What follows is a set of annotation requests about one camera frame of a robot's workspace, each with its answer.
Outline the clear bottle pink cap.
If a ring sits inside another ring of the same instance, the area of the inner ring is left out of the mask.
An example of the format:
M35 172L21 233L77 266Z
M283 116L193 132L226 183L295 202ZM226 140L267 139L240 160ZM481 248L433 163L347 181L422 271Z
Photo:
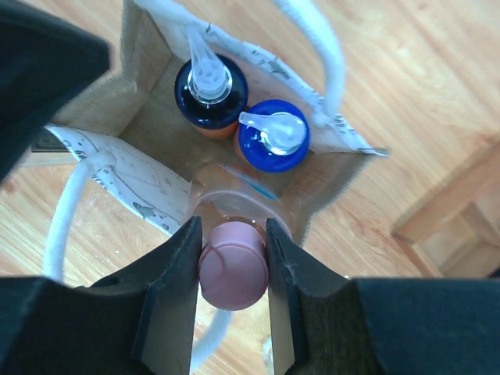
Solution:
M198 279L214 307L254 305L268 286L266 222L287 234L297 227L299 200L278 196L256 173L239 165L205 164L193 175L186 216L202 220Z

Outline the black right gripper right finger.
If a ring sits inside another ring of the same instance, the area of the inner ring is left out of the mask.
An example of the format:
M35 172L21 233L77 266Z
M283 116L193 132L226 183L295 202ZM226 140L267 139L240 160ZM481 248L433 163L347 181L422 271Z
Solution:
M277 374L496 374L495 279L335 273L266 224Z

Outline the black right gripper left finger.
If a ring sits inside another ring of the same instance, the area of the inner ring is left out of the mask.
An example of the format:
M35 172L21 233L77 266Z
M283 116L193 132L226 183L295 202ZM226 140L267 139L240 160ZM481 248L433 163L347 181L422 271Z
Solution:
M4 374L187 374L202 222L89 287L1 280Z

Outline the dark blue pump bottle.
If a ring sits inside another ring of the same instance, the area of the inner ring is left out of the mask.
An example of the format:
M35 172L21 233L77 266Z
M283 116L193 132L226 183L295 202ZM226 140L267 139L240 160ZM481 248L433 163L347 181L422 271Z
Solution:
M194 28L187 29L191 58L180 68L174 98L181 114L208 138L231 137L247 107L248 83L241 68L215 53Z

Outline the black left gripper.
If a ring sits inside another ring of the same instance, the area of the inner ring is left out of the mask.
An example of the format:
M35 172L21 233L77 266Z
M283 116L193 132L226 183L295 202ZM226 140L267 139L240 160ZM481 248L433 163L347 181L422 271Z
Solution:
M108 43L20 1L1 3L1 176L41 128L110 68Z

